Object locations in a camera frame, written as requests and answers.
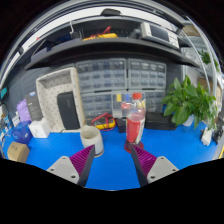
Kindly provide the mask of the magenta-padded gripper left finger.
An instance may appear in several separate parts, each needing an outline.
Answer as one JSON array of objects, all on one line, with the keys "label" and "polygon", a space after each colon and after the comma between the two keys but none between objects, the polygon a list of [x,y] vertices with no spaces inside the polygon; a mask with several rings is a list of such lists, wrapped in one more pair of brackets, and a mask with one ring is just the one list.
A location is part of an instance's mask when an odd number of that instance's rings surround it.
[{"label": "magenta-padded gripper left finger", "polygon": [[70,157],[60,157],[47,171],[74,184],[85,187],[94,156],[95,146],[91,145]]}]

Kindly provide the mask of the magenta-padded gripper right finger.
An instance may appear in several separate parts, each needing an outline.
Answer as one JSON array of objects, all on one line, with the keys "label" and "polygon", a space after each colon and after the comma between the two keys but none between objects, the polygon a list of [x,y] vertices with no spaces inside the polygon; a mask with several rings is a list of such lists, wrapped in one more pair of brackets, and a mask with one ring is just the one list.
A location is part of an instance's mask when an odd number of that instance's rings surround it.
[{"label": "magenta-padded gripper right finger", "polygon": [[166,157],[156,157],[137,146],[132,147],[131,156],[134,161],[138,181],[141,187],[177,171],[177,167]]}]

